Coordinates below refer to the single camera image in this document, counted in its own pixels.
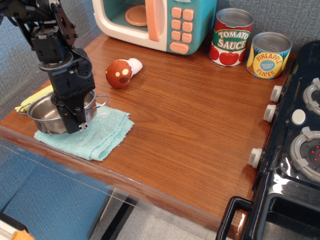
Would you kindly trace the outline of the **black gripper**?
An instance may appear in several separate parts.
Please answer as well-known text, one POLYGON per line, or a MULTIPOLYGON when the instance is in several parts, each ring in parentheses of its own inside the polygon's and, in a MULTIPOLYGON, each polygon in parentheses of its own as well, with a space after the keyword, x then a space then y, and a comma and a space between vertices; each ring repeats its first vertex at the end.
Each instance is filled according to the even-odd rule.
POLYGON ((95 82, 93 65, 84 49, 74 47, 66 54, 65 60, 40 62, 39 68, 48 73, 53 87, 52 103, 57 106, 66 132, 73 134, 87 129, 84 100, 95 88, 95 82))

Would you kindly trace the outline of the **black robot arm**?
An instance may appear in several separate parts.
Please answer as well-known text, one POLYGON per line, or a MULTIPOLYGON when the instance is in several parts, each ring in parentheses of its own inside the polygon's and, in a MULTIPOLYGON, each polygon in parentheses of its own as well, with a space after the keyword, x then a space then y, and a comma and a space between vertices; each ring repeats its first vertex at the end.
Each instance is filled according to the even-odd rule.
POLYGON ((76 26, 59 0, 2 0, 0 17, 24 35, 47 72, 55 105, 69 134, 88 127, 85 98, 95 88, 93 66, 87 53, 75 47, 76 26))

